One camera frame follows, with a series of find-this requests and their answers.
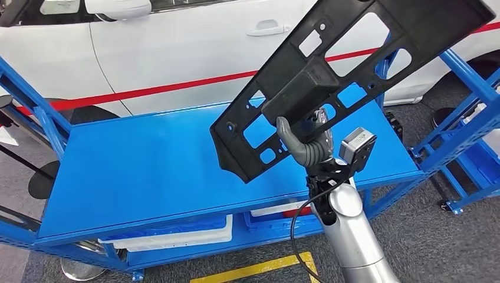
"rectangular cutout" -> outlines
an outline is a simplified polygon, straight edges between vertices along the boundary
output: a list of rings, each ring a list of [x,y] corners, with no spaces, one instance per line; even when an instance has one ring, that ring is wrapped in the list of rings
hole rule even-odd
[[[269,164],[276,158],[276,154],[272,151],[272,149],[266,149],[261,153],[262,162]]]
[[[246,109],[250,109],[250,106],[258,108],[262,104],[262,102],[264,102],[264,94],[260,90],[258,90],[248,101]]]
[[[305,39],[304,41],[298,46],[300,51],[304,54],[304,56],[309,57],[311,53],[313,53],[318,46],[321,44],[321,38],[320,35],[316,30],[313,30]]]
[[[324,108],[326,110],[327,116],[328,116],[328,121],[333,119],[335,117],[335,115],[337,114],[337,112],[335,111],[335,108],[333,108],[333,106],[330,103],[323,104],[323,106],[321,106],[321,108]]]
[[[351,107],[354,103],[360,101],[366,96],[366,92],[360,88],[358,84],[354,83],[354,85],[356,85],[357,88],[348,87],[337,95],[340,102],[342,102],[342,104],[347,108]]]
[[[394,77],[397,73],[403,71],[404,68],[408,67],[411,62],[412,56],[410,55],[410,53],[408,53],[408,51],[406,51],[406,49],[401,48],[397,50],[396,56],[394,57],[389,70],[387,71],[387,78],[383,79],[388,80]]]
[[[288,151],[288,148],[286,147],[286,145],[283,143],[282,140],[279,140],[279,142],[281,143],[281,147],[283,148],[283,150],[285,150],[286,152]]]
[[[269,124],[264,115],[259,115],[259,117],[248,126],[244,131],[248,143],[256,149],[260,146],[268,137],[272,136],[276,132],[276,128]]]
[[[339,60],[330,60],[330,57],[380,48],[384,45],[388,34],[389,28],[382,22],[377,14],[370,12],[356,22],[356,24],[326,52],[325,59],[330,61],[329,65],[337,75],[344,77],[368,58],[368,55],[364,53],[365,56],[363,56],[363,59],[355,55]]]

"car window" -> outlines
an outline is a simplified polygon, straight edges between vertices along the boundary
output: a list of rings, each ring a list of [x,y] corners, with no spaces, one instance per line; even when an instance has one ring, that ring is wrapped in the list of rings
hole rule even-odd
[[[45,0],[40,7],[43,15],[74,14],[80,8],[80,0]]]
[[[4,11],[0,26],[58,25],[96,21],[85,10],[84,0],[0,0]]]
[[[186,6],[209,5],[218,2],[234,0],[150,0],[153,12],[167,9],[183,8]]]

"red stripe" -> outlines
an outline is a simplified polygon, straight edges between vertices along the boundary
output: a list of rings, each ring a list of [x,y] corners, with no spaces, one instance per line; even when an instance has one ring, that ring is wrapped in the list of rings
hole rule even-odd
[[[492,24],[484,25],[483,27],[474,31],[473,34],[478,33],[478,32],[491,31],[493,29],[500,29],[500,22],[494,22]],[[342,59],[358,57],[358,56],[362,56],[362,55],[369,55],[369,54],[374,53],[376,50],[377,50],[377,48],[366,49],[366,50],[355,51],[355,52],[350,52],[350,53],[346,53],[346,54],[330,56],[330,57],[327,57],[325,59],[327,62],[332,62],[332,61],[337,61],[337,60],[342,60]],[[148,96],[148,95],[157,94],[157,93],[165,93],[167,91],[173,91],[173,90],[182,90],[185,88],[198,87],[201,85],[221,83],[223,81],[231,81],[231,80],[236,80],[239,78],[252,77],[256,73],[257,73],[257,71],[249,71],[249,72],[237,73],[237,74],[231,74],[231,75],[222,75],[220,77],[204,78],[202,80],[187,81],[185,83],[169,84],[169,85],[163,85],[160,87],[152,87],[152,88],[144,88],[142,90],[131,90],[131,91],[124,91],[122,93],[111,93],[111,94],[104,94],[101,96],[55,101],[51,104],[56,110],[69,110],[69,109],[74,109],[74,108],[78,108],[78,107],[96,105],[96,104],[113,102],[113,101],[117,101],[117,100],[124,100],[124,99],[141,97],[141,96]]]
[[[355,52],[351,52],[351,53],[334,55],[334,56],[326,57],[325,60],[327,60],[327,62],[332,62],[332,61],[337,61],[337,60],[342,60],[342,59],[347,59],[347,58],[369,55],[369,54],[377,51],[377,49],[378,48],[372,48],[372,49],[366,49],[366,50],[361,50],[361,51],[355,51]]]
[[[494,22],[494,23],[491,23],[491,24],[488,24],[488,25],[484,25],[484,26],[476,29],[476,31],[474,31],[472,33],[476,34],[478,32],[492,31],[493,29],[499,29],[499,28],[500,28],[500,22]]]

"caster wheel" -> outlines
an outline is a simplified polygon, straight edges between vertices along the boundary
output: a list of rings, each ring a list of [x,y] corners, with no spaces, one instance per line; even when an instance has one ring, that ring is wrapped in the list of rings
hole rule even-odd
[[[444,211],[451,211],[450,207],[448,206],[448,204],[446,203],[446,200],[441,200],[439,201],[438,203],[439,207],[444,210]]]

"black bracket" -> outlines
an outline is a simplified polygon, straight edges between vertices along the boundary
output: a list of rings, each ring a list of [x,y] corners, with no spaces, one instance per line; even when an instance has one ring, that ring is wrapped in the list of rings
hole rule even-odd
[[[326,62],[325,54],[370,12],[389,28],[390,38],[340,77]],[[481,0],[318,0],[210,127],[221,168],[248,183],[288,156],[277,134],[256,148],[248,143],[244,130],[260,115],[272,125],[278,116],[284,116],[294,134],[309,142],[494,18]],[[319,34],[321,43],[305,56],[300,44],[313,31]],[[399,49],[412,56],[411,63],[388,80],[380,78],[375,73],[376,65]],[[346,107],[338,95],[352,83],[366,95]],[[249,100],[258,91],[265,101],[254,107]],[[301,131],[298,122],[325,104],[333,106],[335,116],[312,132]],[[264,163],[260,155],[267,149],[275,153],[275,158]]]

